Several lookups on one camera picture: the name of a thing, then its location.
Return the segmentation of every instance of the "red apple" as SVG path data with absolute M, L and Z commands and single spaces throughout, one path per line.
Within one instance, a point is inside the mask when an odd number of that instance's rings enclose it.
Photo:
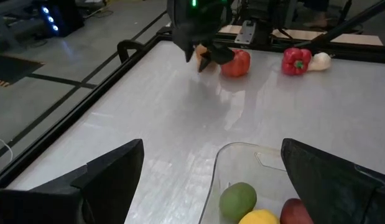
M 313 224 L 303 202 L 297 198 L 287 200 L 281 212 L 281 224 Z

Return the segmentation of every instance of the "concrete floor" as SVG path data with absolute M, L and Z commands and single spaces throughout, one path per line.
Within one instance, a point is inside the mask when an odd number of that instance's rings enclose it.
M 7 54 L 43 62 L 45 65 L 36 70 L 35 74 L 80 82 L 115 53 L 118 42 L 134 37 L 161 14 L 165 6 L 166 0 L 114 1 L 109 6 L 109 10 L 114 12 L 112 15 L 104 18 L 91 17 L 83 28 L 68 37 L 49 39 L 44 46 Z M 164 16 L 137 38 L 137 41 L 145 43 L 168 22 L 169 18 Z M 120 64 L 119 58 L 114 58 L 89 79 L 87 84 L 99 84 Z M 12 142 L 22 130 L 69 94 L 74 87 L 30 77 L 7 88 L 0 87 L 0 139 L 12 146 L 13 159 L 91 91 L 91 88 L 79 88 L 21 140 Z M 0 157 L 0 170 L 8 164 L 10 158 L 9 152 Z
M 363 11 L 366 7 L 369 7 L 371 4 L 368 4 L 368 2 L 361 2 L 361 1 L 354 1 L 353 9 L 351 8 L 351 13 L 348 14 L 347 19 L 357 15 L 357 13 Z M 342 4 L 338 5 L 331 5 L 328 8 L 327 17 L 332 18 L 333 22 L 334 19 L 338 19 L 340 16 L 340 10 L 342 9 Z M 311 21 L 313 19 L 312 11 L 304 7 L 304 4 L 302 2 L 298 3 L 297 5 L 297 12 L 299 13 L 299 16 L 297 17 L 296 21 L 292 23 L 292 29 L 307 29 L 303 24 L 307 21 Z M 383 45 L 385 45 L 385 11 L 372 17 L 370 20 L 364 22 L 362 24 L 363 26 L 363 33 L 364 35 L 376 35 L 380 38 Z

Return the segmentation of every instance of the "green fruit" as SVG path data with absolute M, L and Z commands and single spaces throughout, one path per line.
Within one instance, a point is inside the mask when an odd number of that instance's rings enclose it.
M 237 183 L 228 187 L 220 197 L 220 211 L 233 221 L 240 221 L 257 202 L 256 191 L 247 183 Z

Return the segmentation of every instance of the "lemon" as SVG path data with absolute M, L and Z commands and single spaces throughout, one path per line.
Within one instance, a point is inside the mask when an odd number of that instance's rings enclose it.
M 279 224 L 279 220 L 269 210 L 260 209 L 246 214 L 239 224 Z

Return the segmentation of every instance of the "white cable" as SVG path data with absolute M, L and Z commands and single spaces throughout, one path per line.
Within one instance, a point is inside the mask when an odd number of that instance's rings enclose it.
M 12 161 L 12 157 L 14 156 L 14 154 L 12 153 L 12 150 L 11 150 L 10 146 L 8 146 L 2 139 L 0 139 L 0 141 L 8 148 L 8 151 L 11 154 L 11 157 L 10 157 L 10 162 L 11 162 Z

